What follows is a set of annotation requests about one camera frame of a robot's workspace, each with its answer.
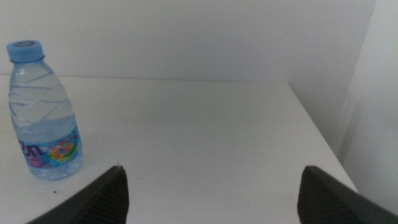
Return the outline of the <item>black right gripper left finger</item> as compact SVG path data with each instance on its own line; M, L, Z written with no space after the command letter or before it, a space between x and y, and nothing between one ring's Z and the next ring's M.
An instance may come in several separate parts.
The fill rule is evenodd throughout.
M126 223L129 190L123 166L112 166L78 193L31 223Z

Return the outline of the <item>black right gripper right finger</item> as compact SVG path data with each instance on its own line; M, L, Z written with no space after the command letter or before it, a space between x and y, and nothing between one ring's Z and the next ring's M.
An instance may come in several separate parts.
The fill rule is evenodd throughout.
M301 223L390 223L397 215L378 206L317 166L302 172L297 213Z

